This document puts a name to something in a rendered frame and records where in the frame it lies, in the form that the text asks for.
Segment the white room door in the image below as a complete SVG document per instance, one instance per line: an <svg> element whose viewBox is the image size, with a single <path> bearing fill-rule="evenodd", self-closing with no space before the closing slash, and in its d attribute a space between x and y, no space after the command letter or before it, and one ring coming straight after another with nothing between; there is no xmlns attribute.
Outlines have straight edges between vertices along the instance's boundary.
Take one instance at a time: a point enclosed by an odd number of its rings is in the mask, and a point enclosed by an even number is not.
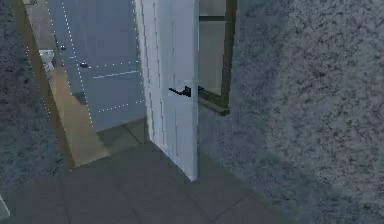
<svg viewBox="0 0 384 224"><path fill-rule="evenodd" d="M198 177L199 0L135 0L149 139ZM170 91L191 88L190 97Z"/></svg>

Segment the pale grey furniture corner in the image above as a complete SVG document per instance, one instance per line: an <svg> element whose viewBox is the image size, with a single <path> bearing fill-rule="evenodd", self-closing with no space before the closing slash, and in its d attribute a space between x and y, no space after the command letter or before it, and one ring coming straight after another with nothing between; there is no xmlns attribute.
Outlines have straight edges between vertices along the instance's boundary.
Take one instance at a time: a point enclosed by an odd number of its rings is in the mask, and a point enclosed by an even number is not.
<svg viewBox="0 0 384 224"><path fill-rule="evenodd" d="M9 217L10 217L10 211L9 211L4 199L0 195L0 221L7 219Z"/></svg>

